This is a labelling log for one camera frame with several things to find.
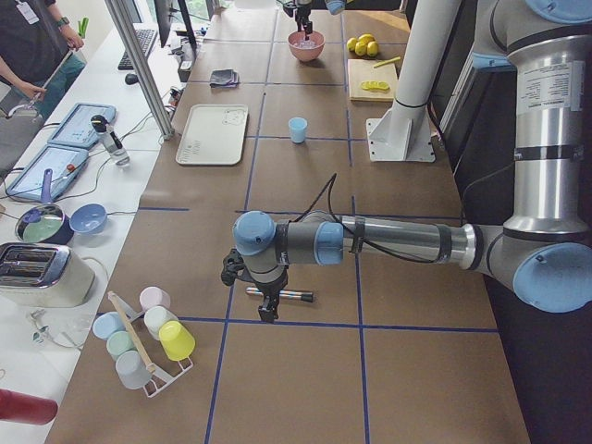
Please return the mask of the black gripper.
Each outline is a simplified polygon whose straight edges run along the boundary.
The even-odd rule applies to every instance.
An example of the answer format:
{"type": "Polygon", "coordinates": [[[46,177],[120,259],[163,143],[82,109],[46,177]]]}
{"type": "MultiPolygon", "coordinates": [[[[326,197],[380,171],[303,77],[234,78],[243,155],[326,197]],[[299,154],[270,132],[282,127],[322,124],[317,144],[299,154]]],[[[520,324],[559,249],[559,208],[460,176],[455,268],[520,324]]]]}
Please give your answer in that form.
{"type": "Polygon", "coordinates": [[[283,11],[298,21],[298,31],[304,31],[306,39],[313,32],[313,23],[309,20],[312,9],[311,0],[287,0],[282,2],[283,11]]]}
{"type": "Polygon", "coordinates": [[[263,302],[258,307],[262,322],[275,322],[278,319],[279,292],[288,284],[288,272],[276,260],[267,260],[264,255],[242,256],[231,249],[223,259],[222,282],[230,287],[236,280],[253,283],[263,294],[263,302]]]}

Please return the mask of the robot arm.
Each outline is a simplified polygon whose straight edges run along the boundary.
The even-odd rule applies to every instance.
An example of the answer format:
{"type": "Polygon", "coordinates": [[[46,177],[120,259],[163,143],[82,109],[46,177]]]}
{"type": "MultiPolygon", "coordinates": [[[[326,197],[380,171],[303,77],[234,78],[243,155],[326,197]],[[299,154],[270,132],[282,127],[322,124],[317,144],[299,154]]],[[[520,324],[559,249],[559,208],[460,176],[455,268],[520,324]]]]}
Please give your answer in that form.
{"type": "Polygon", "coordinates": [[[291,221],[245,213],[233,226],[235,245],[221,279],[253,283],[263,295],[263,321],[278,318],[290,265],[335,265],[345,252],[452,262],[495,278],[545,312],[571,312],[590,302],[589,227],[578,215],[578,176],[591,5],[482,1],[474,49],[477,66],[508,64],[517,71],[512,216],[500,226],[454,228],[314,209],[291,221]]]}
{"type": "Polygon", "coordinates": [[[311,11],[314,8],[324,6],[331,15],[338,15],[345,10],[348,1],[318,1],[317,6],[315,6],[313,0],[278,1],[278,3],[281,5],[282,10],[295,20],[297,31],[303,31],[305,39],[308,40],[314,30],[313,22],[310,20],[311,11]]]}

